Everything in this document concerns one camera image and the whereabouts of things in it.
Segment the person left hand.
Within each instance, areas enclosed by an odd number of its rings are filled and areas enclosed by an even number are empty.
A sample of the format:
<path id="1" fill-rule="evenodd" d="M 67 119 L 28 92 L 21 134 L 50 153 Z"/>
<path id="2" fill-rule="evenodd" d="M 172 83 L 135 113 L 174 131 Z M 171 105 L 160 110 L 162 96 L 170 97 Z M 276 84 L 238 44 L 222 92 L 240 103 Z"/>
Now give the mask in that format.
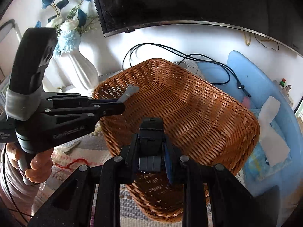
<path id="1" fill-rule="evenodd" d="M 30 162 L 30 166 L 24 171 L 26 177 L 33 183 L 43 183 L 51 175 L 52 158 L 54 148 L 46 150 L 44 152 L 36 154 Z M 11 165 L 18 169 L 18 161 L 21 158 L 22 150 L 20 150 L 14 143 L 8 143 L 6 145 L 6 153 Z"/>

